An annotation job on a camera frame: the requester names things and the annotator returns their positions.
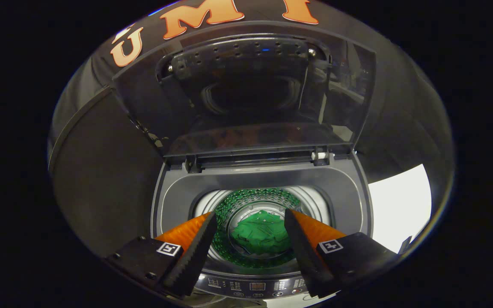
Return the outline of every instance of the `lid hinge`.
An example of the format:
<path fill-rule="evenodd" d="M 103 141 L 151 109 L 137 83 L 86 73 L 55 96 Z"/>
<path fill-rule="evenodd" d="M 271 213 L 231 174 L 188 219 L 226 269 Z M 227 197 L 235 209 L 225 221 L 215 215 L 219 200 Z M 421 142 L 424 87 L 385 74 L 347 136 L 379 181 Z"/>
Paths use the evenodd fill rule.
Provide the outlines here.
<path fill-rule="evenodd" d="M 315 146 L 311 153 L 311 160 L 314 166 L 326 166 L 330 164 L 330 155 L 327 146 Z"/>
<path fill-rule="evenodd" d="M 188 173 L 201 173 L 201 164 L 197 160 L 197 155 L 186 156 L 185 164 Z"/>

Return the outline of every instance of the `washing machine lid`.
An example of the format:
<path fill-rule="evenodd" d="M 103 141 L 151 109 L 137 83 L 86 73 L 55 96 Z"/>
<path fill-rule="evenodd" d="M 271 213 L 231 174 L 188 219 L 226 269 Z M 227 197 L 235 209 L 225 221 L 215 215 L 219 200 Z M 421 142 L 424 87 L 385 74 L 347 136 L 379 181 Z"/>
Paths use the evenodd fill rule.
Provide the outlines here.
<path fill-rule="evenodd" d="M 154 50 L 113 83 L 162 156 L 298 146 L 347 153 L 368 114 L 375 54 L 332 43 L 282 33 L 219 37 L 164 56 Z M 147 117 L 151 104 L 168 108 Z"/>

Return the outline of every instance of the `top-loading washing machine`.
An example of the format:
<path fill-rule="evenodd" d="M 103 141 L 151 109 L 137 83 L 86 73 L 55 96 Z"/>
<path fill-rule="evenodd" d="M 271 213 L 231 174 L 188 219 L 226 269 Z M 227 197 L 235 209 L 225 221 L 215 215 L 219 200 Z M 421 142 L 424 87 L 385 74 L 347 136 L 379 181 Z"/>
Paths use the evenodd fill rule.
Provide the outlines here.
<path fill-rule="evenodd" d="M 49 172 L 71 228 L 104 257 L 215 212 L 196 290 L 268 306 L 314 302 L 290 244 L 237 240 L 256 215 L 279 223 L 294 209 L 406 256 L 442 212 L 454 169 L 448 119 L 423 72 L 319 2 L 306 6 L 317 24 L 287 19 L 282 1 L 231 1 L 245 18 L 211 23 L 224 10 L 212 2 L 181 1 L 123 29 L 66 87 Z M 211 17 L 172 36 L 186 4 Z M 425 200 L 383 201 L 382 190 L 408 190 L 383 182 L 409 170 L 421 170 Z"/>

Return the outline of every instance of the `black cover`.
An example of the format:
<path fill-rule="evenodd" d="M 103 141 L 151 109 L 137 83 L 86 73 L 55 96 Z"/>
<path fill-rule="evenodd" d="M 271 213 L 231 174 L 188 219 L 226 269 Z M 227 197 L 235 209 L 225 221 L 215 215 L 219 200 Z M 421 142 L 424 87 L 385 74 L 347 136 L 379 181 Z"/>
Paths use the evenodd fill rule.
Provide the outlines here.
<path fill-rule="evenodd" d="M 140 236 L 131 240 L 121 249 L 106 257 L 106 261 L 121 271 L 125 276 L 134 279 L 145 287 L 156 290 L 159 281 L 174 267 L 184 249 L 170 245 L 172 254 L 160 253 L 160 240 Z"/>
<path fill-rule="evenodd" d="M 389 269 L 397 260 L 396 253 L 362 232 L 319 243 L 317 252 L 336 278 L 334 285 L 338 290 L 376 277 L 376 273 Z"/>

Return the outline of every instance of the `green cloth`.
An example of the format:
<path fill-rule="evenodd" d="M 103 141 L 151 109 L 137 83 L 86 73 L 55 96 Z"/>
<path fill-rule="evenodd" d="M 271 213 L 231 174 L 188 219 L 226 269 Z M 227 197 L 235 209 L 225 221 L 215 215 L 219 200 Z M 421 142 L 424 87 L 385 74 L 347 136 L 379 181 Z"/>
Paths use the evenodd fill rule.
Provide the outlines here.
<path fill-rule="evenodd" d="M 241 220 L 231 236 L 249 253 L 280 253 L 290 248 L 284 220 L 264 210 Z"/>

